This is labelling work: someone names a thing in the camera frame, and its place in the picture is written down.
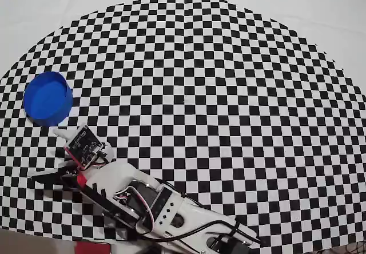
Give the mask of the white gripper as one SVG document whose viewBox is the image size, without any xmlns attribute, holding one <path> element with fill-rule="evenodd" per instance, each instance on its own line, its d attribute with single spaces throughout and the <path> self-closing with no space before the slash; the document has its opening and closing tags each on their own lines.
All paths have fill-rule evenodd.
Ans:
<svg viewBox="0 0 366 254">
<path fill-rule="evenodd" d="M 53 133 L 71 139 L 71 130 L 54 128 Z M 86 178 L 75 162 L 62 162 L 58 168 L 28 171 L 28 178 L 43 185 L 62 185 L 82 191 L 119 220 L 153 219 L 152 204 L 160 183 L 128 163 L 110 163 L 88 173 Z"/>
</svg>

